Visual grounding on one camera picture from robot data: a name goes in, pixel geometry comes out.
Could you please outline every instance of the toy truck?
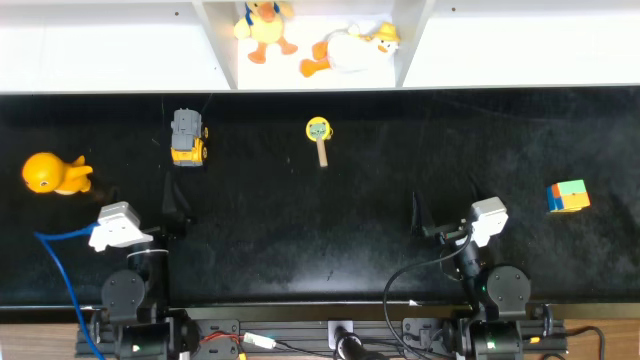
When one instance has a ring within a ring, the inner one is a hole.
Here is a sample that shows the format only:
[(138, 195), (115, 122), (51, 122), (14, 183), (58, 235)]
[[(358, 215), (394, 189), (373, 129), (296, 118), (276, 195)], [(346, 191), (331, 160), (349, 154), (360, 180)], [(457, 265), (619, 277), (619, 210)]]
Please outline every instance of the toy truck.
[(209, 129), (202, 124), (202, 116), (194, 110), (180, 109), (171, 122), (171, 157), (177, 166), (202, 166), (207, 158), (204, 141)]

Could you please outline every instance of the colorful cube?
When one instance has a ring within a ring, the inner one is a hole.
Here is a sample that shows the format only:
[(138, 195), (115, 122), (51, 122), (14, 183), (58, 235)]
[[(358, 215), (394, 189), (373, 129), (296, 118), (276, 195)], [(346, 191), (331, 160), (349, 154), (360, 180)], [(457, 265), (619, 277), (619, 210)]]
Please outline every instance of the colorful cube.
[(547, 199), (550, 212), (574, 212), (591, 205), (582, 180), (565, 181), (549, 186)]

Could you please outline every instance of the blue vest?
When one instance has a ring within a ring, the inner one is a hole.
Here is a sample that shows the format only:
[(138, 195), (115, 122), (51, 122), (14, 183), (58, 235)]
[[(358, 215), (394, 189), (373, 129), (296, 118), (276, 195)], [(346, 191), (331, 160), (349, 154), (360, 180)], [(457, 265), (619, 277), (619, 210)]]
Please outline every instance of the blue vest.
[[(251, 20), (251, 13), (253, 13), (253, 11), (251, 11), (247, 3), (244, 3), (244, 7), (247, 9), (247, 13), (244, 15), (244, 18), (247, 20), (247, 24), (249, 24), (249, 26), (253, 26), (253, 20)], [(275, 2), (273, 3), (273, 10), (276, 11), (276, 14), (280, 13), (280, 6)]]

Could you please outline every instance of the yellow duck plush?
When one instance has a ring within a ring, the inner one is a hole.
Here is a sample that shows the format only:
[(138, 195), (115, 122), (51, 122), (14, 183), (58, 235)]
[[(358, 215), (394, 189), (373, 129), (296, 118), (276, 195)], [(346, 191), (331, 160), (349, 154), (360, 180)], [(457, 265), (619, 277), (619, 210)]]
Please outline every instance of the yellow duck plush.
[(280, 14), (292, 17), (291, 5), (275, 1), (252, 1), (245, 3), (245, 9), (246, 15), (238, 21), (233, 33), (240, 40), (251, 36), (258, 42), (258, 49), (249, 54), (249, 60), (256, 64), (264, 64), (267, 61), (267, 46), (274, 43), (282, 47), (282, 53), (285, 55), (298, 51), (298, 47), (288, 43), (283, 36), (284, 22)]
[(361, 35), (358, 26), (353, 25), (347, 31), (335, 31), (327, 41), (315, 44), (312, 52), (316, 61), (302, 60), (300, 72), (308, 78), (325, 69), (343, 73), (372, 69), (388, 62), (399, 43), (393, 24), (383, 23), (372, 36)]
[(62, 195), (72, 195), (91, 189), (87, 174), (92, 172), (93, 168), (84, 164), (84, 156), (67, 164), (52, 153), (38, 153), (24, 164), (22, 177), (27, 187), (35, 193), (55, 191)]

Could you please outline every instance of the blue cable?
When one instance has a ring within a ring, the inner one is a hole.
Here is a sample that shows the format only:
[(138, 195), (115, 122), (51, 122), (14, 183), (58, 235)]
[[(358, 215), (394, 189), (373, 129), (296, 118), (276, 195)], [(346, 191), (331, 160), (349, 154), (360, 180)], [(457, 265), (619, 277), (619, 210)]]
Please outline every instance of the blue cable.
[(97, 225), (98, 225), (97, 223), (93, 223), (84, 229), (73, 231), (66, 234), (60, 234), (60, 235), (45, 235), (38, 232), (34, 234), (38, 238), (38, 240), (40, 240), (40, 242), (42, 243), (42, 246), (44, 246), (44, 248), (47, 250), (49, 255), (51, 255), (51, 258), (53, 259), (53, 261), (58, 266), (58, 269), (60, 270), (60, 274), (62, 275), (64, 282), (67, 284), (67, 289), (69, 290), (69, 295), (71, 296), (71, 302), (73, 302), (73, 307), (76, 309), (76, 315), (78, 316), (78, 321), (80, 322), (80, 328), (84, 333), (84, 337), (87, 339), (87, 344), (89, 344), (91, 351), (93, 351), (93, 353), (96, 355), (98, 359), (105, 360), (102, 353), (100, 353), (100, 350), (98, 350), (98, 347), (96, 346), (96, 344), (93, 343), (91, 336), (89, 336), (89, 329), (87, 329), (87, 323), (84, 321), (84, 317), (82, 316), (82, 310), (80, 309), (80, 305), (78, 304), (76, 293), (73, 291), (73, 287), (71, 286), (71, 280), (69, 279), (67, 272), (64, 270), (64, 267), (62, 266), (60, 259), (58, 259), (58, 257), (56, 256), (56, 253), (51, 248), (51, 245), (49, 245), (49, 243), (47, 242), (47, 241), (65, 240), (65, 239), (70, 239), (70, 238), (82, 236), (82, 235), (89, 235), (91, 234), (91, 231), (93, 230), (93, 228), (96, 227)]

